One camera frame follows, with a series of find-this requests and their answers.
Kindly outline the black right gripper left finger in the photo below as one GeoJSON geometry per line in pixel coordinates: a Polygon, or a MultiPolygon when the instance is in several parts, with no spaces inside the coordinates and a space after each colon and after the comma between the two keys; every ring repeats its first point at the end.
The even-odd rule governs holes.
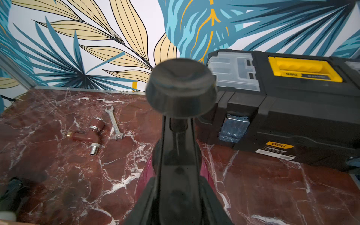
{"type": "Polygon", "coordinates": [[[150,178],[124,225],[152,225],[156,178],[150,178]]]}

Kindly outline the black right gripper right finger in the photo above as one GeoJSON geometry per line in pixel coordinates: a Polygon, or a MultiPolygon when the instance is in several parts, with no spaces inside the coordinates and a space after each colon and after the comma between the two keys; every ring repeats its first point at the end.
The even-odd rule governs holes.
{"type": "Polygon", "coordinates": [[[199,185],[202,202],[202,225],[233,225],[208,181],[203,176],[200,176],[199,185]]]}

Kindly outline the pink pressure spray bottle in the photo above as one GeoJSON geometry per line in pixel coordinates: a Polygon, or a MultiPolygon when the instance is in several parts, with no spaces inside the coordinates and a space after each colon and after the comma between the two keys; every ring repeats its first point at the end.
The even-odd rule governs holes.
{"type": "Polygon", "coordinates": [[[152,156],[153,225],[200,225],[201,156],[194,118],[213,108],[215,76],[194,60],[166,60],[152,70],[145,92],[148,103],[163,116],[161,138],[152,156]]]}

